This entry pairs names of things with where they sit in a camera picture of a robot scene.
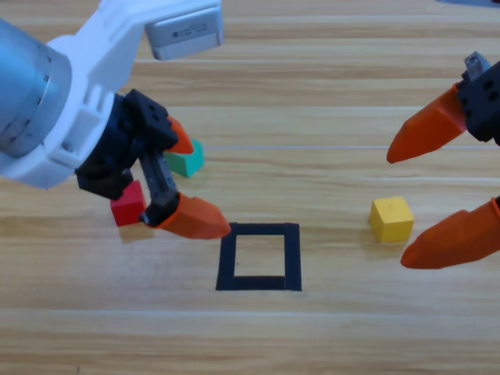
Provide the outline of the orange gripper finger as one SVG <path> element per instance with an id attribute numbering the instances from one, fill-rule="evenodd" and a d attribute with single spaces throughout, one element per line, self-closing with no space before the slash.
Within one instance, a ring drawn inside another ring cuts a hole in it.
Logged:
<path id="1" fill-rule="evenodd" d="M 499 198 L 460 210 L 425 230 L 403 252 L 401 264 L 434 270 L 481 260 L 499 251 Z"/>

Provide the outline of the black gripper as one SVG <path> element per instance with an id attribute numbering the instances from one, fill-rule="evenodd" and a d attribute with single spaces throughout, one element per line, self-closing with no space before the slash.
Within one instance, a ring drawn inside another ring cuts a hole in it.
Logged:
<path id="1" fill-rule="evenodd" d="M 141 164 L 151 195 L 138 219 L 183 238 L 217 239 L 231 226 L 220 209 L 198 197 L 179 193 L 163 152 L 191 154 L 192 141 L 179 120 L 140 91 L 116 94 L 97 145 L 75 171 L 79 188 L 117 200 L 133 182 L 130 168 Z"/>
<path id="2" fill-rule="evenodd" d="M 434 152 L 466 128 L 478 141 L 499 145 L 499 62 L 490 64 L 475 51 L 464 63 L 466 71 L 458 86 L 403 123 L 387 151 L 389 163 Z"/>

